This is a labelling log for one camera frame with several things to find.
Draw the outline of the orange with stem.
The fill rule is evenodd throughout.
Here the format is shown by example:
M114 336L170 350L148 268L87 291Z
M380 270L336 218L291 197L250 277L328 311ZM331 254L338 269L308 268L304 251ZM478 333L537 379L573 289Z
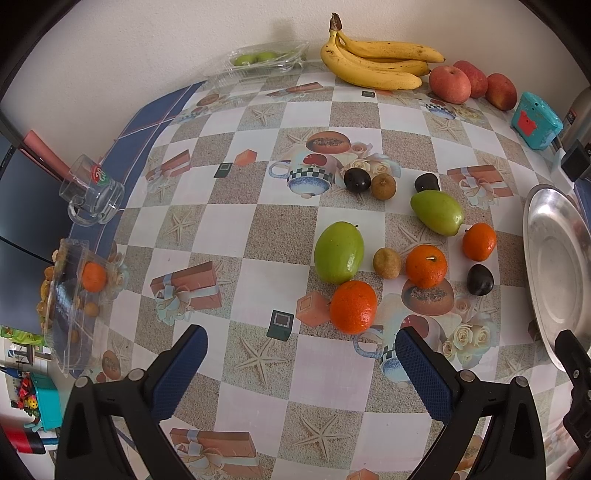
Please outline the orange with stem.
M406 275L420 289L430 289L441 284L447 270L447 259L435 246L419 245L407 256Z

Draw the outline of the small orange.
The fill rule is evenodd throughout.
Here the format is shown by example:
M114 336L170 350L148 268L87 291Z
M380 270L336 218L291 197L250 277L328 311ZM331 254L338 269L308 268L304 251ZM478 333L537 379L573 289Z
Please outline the small orange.
M497 246L494 229L487 223L477 223L465 231L462 240L464 255L473 261L485 261Z

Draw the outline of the middle red apple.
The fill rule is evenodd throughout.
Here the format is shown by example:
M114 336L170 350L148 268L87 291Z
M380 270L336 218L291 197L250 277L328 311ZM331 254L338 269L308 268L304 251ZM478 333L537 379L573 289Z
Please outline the middle red apple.
M463 71L468 77L471 84L472 98L478 99L486 95L488 78L479 68L466 60L459 60L454 63L454 66Z

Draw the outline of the teal plastic box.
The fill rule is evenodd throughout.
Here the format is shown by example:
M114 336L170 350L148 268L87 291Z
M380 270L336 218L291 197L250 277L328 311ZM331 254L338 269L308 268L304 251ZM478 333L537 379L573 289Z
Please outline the teal plastic box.
M563 130L554 110L531 92L521 95L511 125L532 150L545 150Z

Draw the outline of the yellow banana bunch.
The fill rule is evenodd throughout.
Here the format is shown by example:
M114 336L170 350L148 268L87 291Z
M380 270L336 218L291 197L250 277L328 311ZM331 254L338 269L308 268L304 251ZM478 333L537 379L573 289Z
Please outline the yellow banana bunch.
M427 45L353 40L342 30L337 13L329 20L329 40L322 46L321 59L342 81L385 91L415 90L431 72L431 64L446 61L441 52Z

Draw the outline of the patterned tablecloth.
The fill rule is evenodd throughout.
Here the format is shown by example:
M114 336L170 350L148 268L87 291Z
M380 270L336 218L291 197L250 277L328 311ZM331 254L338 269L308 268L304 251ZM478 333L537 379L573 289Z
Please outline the patterned tablecloth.
M440 425L403 371L383 373L378 338L353 340L298 317L298 305L332 296L315 272L315 242L346 221L365 243L358 278L390 325L422 326L455 367L484 380L527 378L548 474L558 476L575 450L561 424L570 383L537 337L522 244L527 194L550 169L510 120L483 100L452 106L425 90L361 90L322 64L148 105L104 163L124 184L126 206L103 227L72 232L100 255L116 247L129 274L96 320L80 373L119 379L200 324L208 352L165 431L249 432L266 479L407 478ZM349 168L372 180L392 175L396 194L349 192ZM415 179L428 172L464 210L455 236L435 233L411 208ZM462 251L477 223L497 236L482 262ZM447 259L445 279L430 289L406 275L419 245ZM384 247L402 257L395 279L373 268ZM475 264L494 276L488 295L467 289Z

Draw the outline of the steel kettle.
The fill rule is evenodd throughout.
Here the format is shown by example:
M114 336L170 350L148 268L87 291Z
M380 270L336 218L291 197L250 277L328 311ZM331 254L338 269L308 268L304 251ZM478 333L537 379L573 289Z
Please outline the steel kettle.
M576 141L583 147L590 143L591 136L591 89L585 88L574 100L563 119L560 141L565 151Z

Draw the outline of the brown fruit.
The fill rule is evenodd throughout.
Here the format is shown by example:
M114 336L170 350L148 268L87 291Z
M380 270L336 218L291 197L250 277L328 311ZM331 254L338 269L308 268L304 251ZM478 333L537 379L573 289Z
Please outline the brown fruit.
M398 252L391 248L380 248L373 258L373 268L383 279L395 279L401 274L403 260Z
M376 175L370 184L370 193L377 200L386 201L394 197L397 192L397 182L387 173Z

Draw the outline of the large front orange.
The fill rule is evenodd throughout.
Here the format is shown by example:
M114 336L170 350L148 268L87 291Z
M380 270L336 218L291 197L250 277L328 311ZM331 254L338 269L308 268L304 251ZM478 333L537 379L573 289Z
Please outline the large front orange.
M339 285L329 304L329 320L343 334L356 335L374 324L378 300L368 283L351 280Z

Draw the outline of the red apple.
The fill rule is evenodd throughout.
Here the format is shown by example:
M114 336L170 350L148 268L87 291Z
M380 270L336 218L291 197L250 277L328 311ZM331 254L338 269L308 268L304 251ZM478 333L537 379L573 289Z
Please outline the red apple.
M488 78L479 68L466 60L459 60L454 63L454 66L463 71L468 77L471 84L472 98L478 99L486 95Z
M442 100L463 104L471 96L471 82L468 76L454 66L438 66L430 74L430 88Z
M487 101L501 111L512 110L517 103L517 90L513 82L501 73L493 73L487 80Z

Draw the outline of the clear container with orange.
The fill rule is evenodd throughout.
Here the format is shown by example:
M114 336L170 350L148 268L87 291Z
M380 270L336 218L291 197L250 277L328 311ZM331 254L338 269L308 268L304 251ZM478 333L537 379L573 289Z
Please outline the clear container with orange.
M46 345L61 372L77 375L90 362L96 320L127 286L124 255L103 258L87 241L66 238L45 270L37 312Z

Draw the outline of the dark plum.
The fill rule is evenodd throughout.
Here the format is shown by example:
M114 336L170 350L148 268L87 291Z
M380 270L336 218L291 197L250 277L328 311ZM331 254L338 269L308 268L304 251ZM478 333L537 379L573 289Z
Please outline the dark plum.
M473 265L467 275L467 289L475 296L488 295L494 288L492 272L482 264Z
M372 178L362 168L349 168L344 175L344 183L349 192L360 194L370 189Z

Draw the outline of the front red apple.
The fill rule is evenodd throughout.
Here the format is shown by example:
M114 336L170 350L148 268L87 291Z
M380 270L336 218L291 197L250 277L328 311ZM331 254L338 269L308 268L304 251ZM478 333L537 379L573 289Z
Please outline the front red apple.
M471 96L471 82L468 76L454 66L438 66L430 74L430 88L442 100L463 104Z

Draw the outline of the dark avocado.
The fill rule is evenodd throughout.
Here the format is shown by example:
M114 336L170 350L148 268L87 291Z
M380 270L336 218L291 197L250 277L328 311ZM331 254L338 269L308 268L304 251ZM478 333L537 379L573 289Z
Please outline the dark avocado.
M427 191L427 190L435 190L435 191L440 191L440 184L439 184L439 178L431 172L428 173L424 173L420 176L418 176L415 179L415 191L417 193L423 192L423 191Z

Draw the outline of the green mango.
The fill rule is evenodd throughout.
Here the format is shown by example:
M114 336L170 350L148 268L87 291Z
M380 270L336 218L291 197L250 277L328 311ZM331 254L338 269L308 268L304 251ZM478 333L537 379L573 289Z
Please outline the green mango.
M435 233L451 237L464 223L464 210L459 202L445 192L424 190L412 196L411 208L419 220Z
M365 254L358 226L345 221L329 225L315 244L314 260L318 278L339 285L352 280Z

